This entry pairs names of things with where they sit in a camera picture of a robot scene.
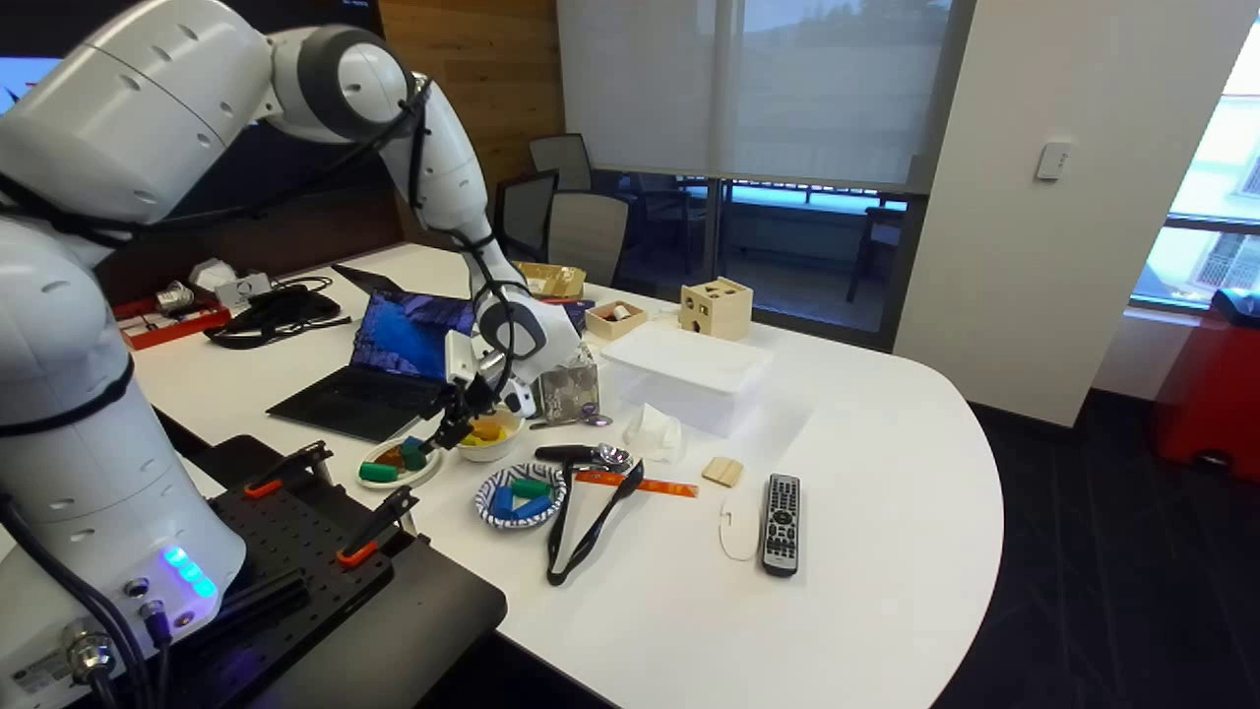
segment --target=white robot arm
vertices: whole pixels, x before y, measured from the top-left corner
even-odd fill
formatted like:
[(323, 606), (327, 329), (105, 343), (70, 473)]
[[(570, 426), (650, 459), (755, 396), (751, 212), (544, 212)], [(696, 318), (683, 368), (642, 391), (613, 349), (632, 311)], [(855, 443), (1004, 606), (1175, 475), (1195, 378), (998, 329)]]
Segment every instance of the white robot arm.
[[(495, 372), (595, 368), (563, 308), (530, 297), (494, 241), (475, 154), (436, 82), (356, 27), (261, 36), (215, 0), (135, 5), (0, 112), (0, 511), (118, 606), (113, 628), (141, 638), (129, 652), (154, 652), (154, 597), (181, 619), (173, 640), (213, 622), (246, 543), (193, 492), (83, 265), (168, 216), (251, 120), (380, 143), (418, 219), (467, 250)], [(0, 561), (0, 706), (83, 694), (55, 657), (86, 611), (40, 568), (24, 552)]]

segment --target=remote control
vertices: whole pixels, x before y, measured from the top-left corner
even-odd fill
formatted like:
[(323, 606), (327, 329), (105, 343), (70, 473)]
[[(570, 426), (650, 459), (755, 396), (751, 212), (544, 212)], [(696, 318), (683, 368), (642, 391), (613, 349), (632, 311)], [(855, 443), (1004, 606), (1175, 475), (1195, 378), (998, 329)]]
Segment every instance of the remote control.
[(798, 568), (798, 480), (789, 473), (763, 480), (760, 568), (782, 578)]

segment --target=white table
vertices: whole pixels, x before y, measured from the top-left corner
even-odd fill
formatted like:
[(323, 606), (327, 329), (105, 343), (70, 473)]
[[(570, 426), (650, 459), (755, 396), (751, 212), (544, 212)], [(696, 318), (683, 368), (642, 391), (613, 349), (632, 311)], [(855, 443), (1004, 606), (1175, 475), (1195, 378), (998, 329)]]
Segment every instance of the white table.
[[(349, 261), (404, 287), (466, 296), (460, 255), (391, 248)], [(349, 316), (368, 296), (334, 280)], [(154, 405), (204, 442), (251, 434), (280, 451), (332, 442), (332, 473), (356, 488), (380, 443), (289, 426), (263, 409), (349, 358), (356, 326), (311, 329), (263, 349), (181, 339), (137, 354)], [(544, 530), (494, 530), (474, 511), (487, 469), (449, 459), (418, 488), (432, 548), (508, 596), (506, 634), (617, 706), (928, 706), (962, 665), (999, 561), (1004, 505), (994, 451), (965, 396), (907, 358), (751, 326), (773, 368), (721, 426), (688, 426), (677, 464), (696, 480), (713, 451), (744, 459), (740, 488), (700, 480), (696, 501), (632, 496), (600, 552), (569, 578), (544, 578)], [(529, 434), (613, 442), (613, 427)], [(805, 571), (767, 578), (750, 556), (760, 480), (805, 475)]]

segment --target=office chair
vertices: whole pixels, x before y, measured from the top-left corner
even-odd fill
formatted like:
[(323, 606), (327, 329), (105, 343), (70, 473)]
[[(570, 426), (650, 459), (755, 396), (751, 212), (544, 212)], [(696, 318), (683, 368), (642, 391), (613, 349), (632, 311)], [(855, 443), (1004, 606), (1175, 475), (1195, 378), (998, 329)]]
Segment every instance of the office chair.
[(907, 212), (903, 208), (891, 208), (885, 199), (866, 208), (866, 224), (864, 224), (864, 241), (859, 241), (859, 265), (849, 270), (848, 303), (859, 297), (859, 287), (876, 266), (876, 248), (897, 250), (903, 248), (903, 231), (907, 231)]
[(508, 255), (544, 261), (558, 171), (529, 171), (500, 183), (495, 227)]
[(605, 192), (557, 192), (546, 261), (576, 265), (595, 284), (613, 284), (625, 245), (632, 204)]
[(557, 132), (529, 143), (534, 171), (558, 171), (558, 192), (592, 192), (595, 170), (582, 132)]

